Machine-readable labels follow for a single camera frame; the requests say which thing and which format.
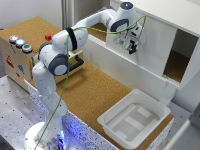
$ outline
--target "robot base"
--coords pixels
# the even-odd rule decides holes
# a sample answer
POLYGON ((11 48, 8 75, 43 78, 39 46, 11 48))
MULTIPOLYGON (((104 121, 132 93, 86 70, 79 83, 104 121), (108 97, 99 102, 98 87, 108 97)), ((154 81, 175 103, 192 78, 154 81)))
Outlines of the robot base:
MULTIPOLYGON (((24 138, 24 150, 49 150, 48 147, 45 148, 40 148, 39 146, 35 149, 37 142, 35 142, 34 138, 39 132, 39 130, 42 128, 44 125, 44 122, 40 122, 32 126, 25 134, 24 138)), ((65 138, 65 147, 68 147, 70 143, 70 138, 69 136, 65 138)))

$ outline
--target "black strap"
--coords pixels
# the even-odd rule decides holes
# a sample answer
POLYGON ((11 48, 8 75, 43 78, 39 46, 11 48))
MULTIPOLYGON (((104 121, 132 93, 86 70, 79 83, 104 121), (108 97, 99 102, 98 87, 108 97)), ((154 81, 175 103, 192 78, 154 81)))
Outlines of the black strap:
POLYGON ((69 36, 71 38, 72 50, 76 50, 77 49, 77 41, 76 41, 76 37, 74 35, 74 30, 72 28, 66 28, 65 30, 69 33, 69 36))

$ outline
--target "empty plastic container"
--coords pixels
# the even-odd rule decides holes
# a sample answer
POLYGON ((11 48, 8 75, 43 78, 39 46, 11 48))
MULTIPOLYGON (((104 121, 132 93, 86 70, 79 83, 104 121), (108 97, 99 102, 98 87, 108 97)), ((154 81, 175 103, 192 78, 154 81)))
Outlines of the empty plastic container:
POLYGON ((122 147, 136 149, 169 113, 169 108, 135 89, 97 120, 122 147))

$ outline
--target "tiled floor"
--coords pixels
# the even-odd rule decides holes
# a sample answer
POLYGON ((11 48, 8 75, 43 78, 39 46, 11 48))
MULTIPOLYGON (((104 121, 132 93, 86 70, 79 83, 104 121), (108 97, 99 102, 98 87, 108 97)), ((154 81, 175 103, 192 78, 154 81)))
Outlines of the tiled floor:
POLYGON ((3 60, 1 58, 1 52, 0 52, 0 78, 5 76, 6 75, 6 72, 5 72, 5 69, 4 69, 4 64, 3 64, 3 60))

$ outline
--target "yellow-green wire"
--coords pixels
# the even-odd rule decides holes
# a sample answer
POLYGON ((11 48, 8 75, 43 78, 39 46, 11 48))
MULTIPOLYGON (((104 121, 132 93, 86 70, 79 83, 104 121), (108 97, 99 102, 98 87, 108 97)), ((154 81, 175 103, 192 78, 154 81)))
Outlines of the yellow-green wire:
MULTIPOLYGON (((123 30, 121 30, 121 31, 118 31, 118 32, 107 32, 107 31, 102 31, 102 30, 99 30, 99 29, 96 29, 96 28, 91 28, 91 27, 79 27, 79 28, 75 28, 74 31, 76 31, 76 30, 78 30, 78 29, 84 29, 84 28, 85 28, 85 29, 96 30, 96 31, 98 31, 98 32, 103 32, 103 33, 106 33, 106 34, 117 34, 117 33, 121 33, 121 32, 124 32, 124 31, 128 30, 128 29, 131 28, 133 25, 135 25, 138 21, 140 21, 142 18, 144 18, 144 21, 143 21, 143 24, 142 24, 142 30, 140 31, 140 35, 139 35, 138 40, 137 40, 137 42, 139 42, 139 41, 140 41, 141 34, 142 34, 142 31, 143 31, 143 29, 144 29, 145 22, 146 22, 146 16, 145 16, 145 15, 142 16, 142 17, 140 17, 138 20, 136 20, 133 24, 131 24, 131 25, 128 26, 127 28, 125 28, 125 29, 123 29, 123 30)), ((66 45, 67 45, 67 56, 68 56, 67 59, 68 59, 68 62, 69 62, 69 55, 68 55, 68 54, 69 54, 69 49, 68 49, 69 34, 67 35, 67 40, 66 40, 66 41, 67 41, 67 42, 66 42, 66 45)), ((45 129, 44 129, 44 131, 43 131, 43 133, 42 133, 42 135, 41 135, 41 137, 40 137, 40 139, 39 139, 37 145, 36 145, 36 147, 34 148, 34 150, 36 150, 37 146, 39 145, 40 141, 42 140, 42 137, 43 137, 43 135, 44 135, 44 133, 45 133, 45 131, 46 131, 46 129, 47 129, 49 123, 51 122, 51 120, 52 120, 54 114, 56 113, 56 111, 57 111, 57 109, 58 109, 58 107, 59 107, 59 105, 60 105, 60 102, 61 102, 61 100, 62 100, 64 91, 65 91, 66 86, 67 86, 68 78, 69 78, 69 63, 68 63, 68 69, 67 69, 67 77, 66 77, 66 80, 65 80, 64 88, 63 88, 63 90, 62 90, 62 94, 61 94, 61 96, 60 96, 60 100, 59 100, 59 102, 58 102, 58 105, 56 106, 56 109, 54 110, 54 112, 53 112, 51 118, 49 119, 49 121, 48 121, 48 123, 47 123, 47 125, 46 125, 46 127, 45 127, 45 129)))

